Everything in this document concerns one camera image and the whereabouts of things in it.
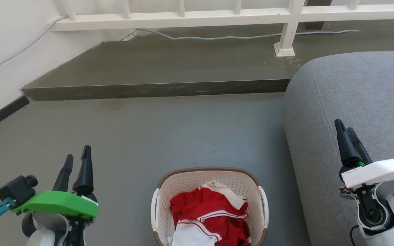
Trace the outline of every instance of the white wall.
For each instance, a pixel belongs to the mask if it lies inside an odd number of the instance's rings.
[[[0,0],[0,62],[21,50],[63,16],[55,0]],[[133,30],[48,32],[0,67],[0,109],[20,97],[19,88],[103,41]]]

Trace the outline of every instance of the white plastic basket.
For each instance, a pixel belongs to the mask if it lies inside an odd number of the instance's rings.
[[[168,246],[167,238],[174,233],[170,199],[182,192],[190,192],[209,181],[218,181],[248,202],[247,223],[253,246],[260,246],[267,236],[268,201],[259,181],[240,168],[205,167],[176,170],[165,175],[152,198],[151,219],[155,240]]]

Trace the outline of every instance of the brown basket rim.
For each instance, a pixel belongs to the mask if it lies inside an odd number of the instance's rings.
[[[183,168],[183,169],[178,169],[171,171],[167,173],[165,176],[161,178],[161,180],[158,183],[158,186],[156,188],[160,189],[162,184],[165,182],[165,180],[175,174],[179,173],[190,173],[190,172],[200,172],[200,171],[231,171],[231,172],[238,172],[238,173],[244,173],[247,176],[249,176],[256,184],[256,186],[261,186],[259,183],[259,180],[253,175],[251,172],[244,170],[242,168],[235,168],[235,167],[193,167],[193,168]]]
[[[165,180],[175,174],[179,173],[189,173],[189,172],[199,172],[199,171],[232,171],[232,172],[238,172],[238,173],[244,173],[247,176],[249,176],[256,184],[256,186],[261,186],[259,183],[258,179],[253,175],[251,172],[244,170],[242,168],[234,168],[234,167],[194,167],[194,168],[183,168],[183,169],[178,169],[171,171],[167,173],[165,176],[162,177],[162,179],[158,183],[158,189],[161,188],[162,184],[165,182]],[[267,228],[264,228],[262,231],[262,236],[261,239],[259,239],[258,243],[256,243],[255,246],[261,246],[265,239],[267,238]],[[155,241],[159,246],[165,246],[162,244],[158,232],[153,232],[153,236],[155,237]]]

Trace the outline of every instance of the gray sofa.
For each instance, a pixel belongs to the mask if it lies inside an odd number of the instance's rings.
[[[356,225],[355,204],[338,195],[337,118],[355,130],[373,161],[394,158],[394,52],[314,59],[286,90],[286,136],[313,246],[350,246]],[[358,229],[354,240],[365,245]]]

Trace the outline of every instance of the black baseboard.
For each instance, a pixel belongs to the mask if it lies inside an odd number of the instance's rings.
[[[18,111],[19,109],[22,109],[23,107],[27,106],[28,103],[30,102],[28,101],[27,97],[22,96],[16,99],[15,101],[13,101],[11,104],[0,109],[0,122],[5,118],[9,117],[14,112]]]

